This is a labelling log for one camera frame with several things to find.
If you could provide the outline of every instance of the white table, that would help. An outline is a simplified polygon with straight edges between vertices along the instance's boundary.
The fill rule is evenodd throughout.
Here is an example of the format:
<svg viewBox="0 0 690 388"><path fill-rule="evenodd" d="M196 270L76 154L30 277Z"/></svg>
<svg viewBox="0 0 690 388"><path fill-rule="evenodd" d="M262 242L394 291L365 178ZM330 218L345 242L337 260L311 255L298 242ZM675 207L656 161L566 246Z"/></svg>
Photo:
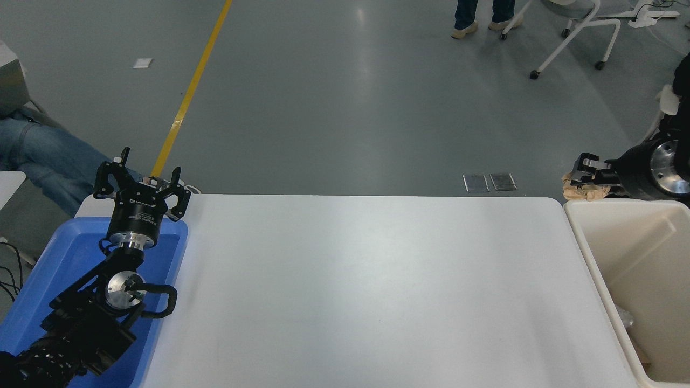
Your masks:
<svg viewBox="0 0 690 388"><path fill-rule="evenodd" d="M24 179L26 175L20 171L0 171L0 208L7 204Z"/></svg>
<svg viewBox="0 0 690 388"><path fill-rule="evenodd" d="M194 195L184 221L144 387L637 387L554 200Z"/></svg>

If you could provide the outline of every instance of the person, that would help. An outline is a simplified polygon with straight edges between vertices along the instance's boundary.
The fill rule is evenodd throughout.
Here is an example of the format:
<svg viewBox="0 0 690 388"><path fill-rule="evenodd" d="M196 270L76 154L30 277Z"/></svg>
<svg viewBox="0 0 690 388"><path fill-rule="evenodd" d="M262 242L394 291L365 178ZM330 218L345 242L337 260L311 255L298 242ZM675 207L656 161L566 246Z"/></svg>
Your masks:
<svg viewBox="0 0 690 388"><path fill-rule="evenodd" d="M107 160L65 129L42 124L27 108L0 118L0 170L25 173L70 217L93 194L96 172ZM135 181L144 181L142 174L132 170L130 174Z"/></svg>
<svg viewBox="0 0 690 388"><path fill-rule="evenodd" d="M94 192L96 172L110 160L90 144L25 104L17 56L0 41L0 170L21 171L69 216ZM137 182L147 179L130 170Z"/></svg>
<svg viewBox="0 0 690 388"><path fill-rule="evenodd" d="M678 96L678 111L665 115L659 123L659 136L690 136L690 54L686 55L673 73L673 94Z"/></svg>
<svg viewBox="0 0 690 388"><path fill-rule="evenodd" d="M515 13L515 0L493 0L493 16L489 23L489 30L501 31L511 22ZM453 39L462 39L467 34L477 31L475 20L477 0L457 0L455 10L455 29L451 33ZM513 28L522 25L522 17L515 22Z"/></svg>

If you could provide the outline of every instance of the blue plastic tray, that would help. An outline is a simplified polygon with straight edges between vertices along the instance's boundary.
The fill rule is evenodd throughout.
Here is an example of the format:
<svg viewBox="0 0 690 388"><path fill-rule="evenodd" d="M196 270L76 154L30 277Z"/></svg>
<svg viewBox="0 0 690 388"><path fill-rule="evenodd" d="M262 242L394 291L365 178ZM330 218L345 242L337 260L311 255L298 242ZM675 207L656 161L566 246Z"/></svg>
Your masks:
<svg viewBox="0 0 690 388"><path fill-rule="evenodd" d="M0 350L17 355L46 333L41 329L41 321L52 311L48 303L105 258L98 241L106 235L109 223L107 217L80 217L55 231L0 326ZM144 251L144 263L137 272L146 282L174 285L186 241L186 224L165 219L158 245ZM149 293L144 302L147 310L161 311L166 300ZM111 368L100 377L91 372L77 376L69 387L138 387L148 368L161 321L138 319L131 329L137 340Z"/></svg>

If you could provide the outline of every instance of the cable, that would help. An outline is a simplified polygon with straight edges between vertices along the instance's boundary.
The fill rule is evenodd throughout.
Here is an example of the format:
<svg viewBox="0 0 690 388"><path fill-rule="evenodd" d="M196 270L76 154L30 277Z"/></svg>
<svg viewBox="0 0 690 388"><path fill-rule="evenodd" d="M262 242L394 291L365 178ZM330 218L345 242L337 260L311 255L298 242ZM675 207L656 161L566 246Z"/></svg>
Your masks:
<svg viewBox="0 0 690 388"><path fill-rule="evenodd" d="M17 254L17 265L19 266L19 288L24 287L24 270L21 266L21 256L19 255L19 249L17 249L16 246L7 242L0 242L0 244L9 246L10 248L14 249L14 252Z"/></svg>
<svg viewBox="0 0 690 388"><path fill-rule="evenodd" d="M114 247L115 244L110 244L108 246L103 246L103 241L108 241L107 237L103 237L98 241L98 247L101 249L101 252L103 252L104 255L108 256L111 254L110 248Z"/></svg>
<svg viewBox="0 0 690 388"><path fill-rule="evenodd" d="M17 282L14 280L14 274L12 273L12 271L10 271L10 269L9 269L8 267L6 267L6 266L1 266L1 265L0 265L0 269L4 269L5 271L7 271L7 273L10 274L10 278L12 278L12 286L13 286L13 287L16 287L16 286L17 286Z"/></svg>
<svg viewBox="0 0 690 388"><path fill-rule="evenodd" d="M659 37L656 36L656 34L655 34L654 32L652 32L651 26L647 26L647 27L645 28L645 30L647 30L647 32L649 32L649 34L650 34L651 36L653 36L654 39L658 40L659 43L661 43L661 44L663 44L664 46L670 48L671 50L677 52L678 54L680 54L681 57L685 57L685 56L687 55L687 53L680 52L680 51L676 50L675 48L671 47L671 45L668 44L667 42L665 42L665 41L659 39Z"/></svg>
<svg viewBox="0 0 690 388"><path fill-rule="evenodd" d="M678 3L678 4L680 4L682 6L686 6L686 7L689 6L688 4L681 3L678 0L663 0L661 3L657 3L657 4L654 4L654 1L652 1L651 3L642 4L642 7L640 7L640 9L637 11L637 13L635 13L635 17L633 18L633 21L636 21L638 19L638 15L640 14L640 11L644 8L644 6L650 6L653 8L668 8L675 3Z"/></svg>
<svg viewBox="0 0 690 388"><path fill-rule="evenodd" d="M5 290L5 292L10 296L10 298L12 298L12 301L14 302L14 295L12 295L10 290L8 290L7 287L3 286L2 284L0 284L0 287L2 287L3 290Z"/></svg>
<svg viewBox="0 0 690 388"><path fill-rule="evenodd" d="M14 294L15 294L15 295L19 295L19 292L20 292L20 290L21 290L19 287L15 286L15 285L13 285L13 284L10 284L10 283L5 283L5 282L0 282L0 284L4 284L4 285L6 285L7 287L12 287L12 288L14 289Z"/></svg>

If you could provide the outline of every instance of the sneaker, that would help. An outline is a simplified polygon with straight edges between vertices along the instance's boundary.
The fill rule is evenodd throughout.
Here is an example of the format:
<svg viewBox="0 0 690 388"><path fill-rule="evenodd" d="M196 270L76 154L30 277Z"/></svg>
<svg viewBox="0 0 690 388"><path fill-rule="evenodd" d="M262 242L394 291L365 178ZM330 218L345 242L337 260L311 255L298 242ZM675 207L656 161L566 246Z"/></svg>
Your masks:
<svg viewBox="0 0 690 388"><path fill-rule="evenodd" d="M468 28L463 28L462 30L453 30L453 33L451 34L451 38L453 39L462 39L465 37L467 34L471 34L473 32L477 31L477 21L473 21L472 24Z"/></svg>
<svg viewBox="0 0 690 388"><path fill-rule="evenodd" d="M492 22L489 23L489 30L492 30L492 31L503 31L503 30L506 29L506 27L508 27L508 25L510 24L511 20L513 20L512 17L511 17L510 19L508 19L508 20L506 20L506 21L502 21L502 22L500 22L500 23L496 23L496 22L492 21ZM523 22L523 21L524 21L524 17L522 17L522 15L520 15L520 18L515 22L515 25L513 26L513 28L518 28L518 27L520 27L520 26L522 25L522 22Z"/></svg>
<svg viewBox="0 0 690 388"><path fill-rule="evenodd" d="M144 182L145 184L154 186L155 188L158 188L159 190L164 190L170 186L170 181L163 180L158 177L149 177L148 182ZM186 188L187 190L191 191L192 194L201 194L201 190L199 190L196 186L192 186L191 184L185 184L183 180L179 180L179 183L182 185L182 187Z"/></svg>

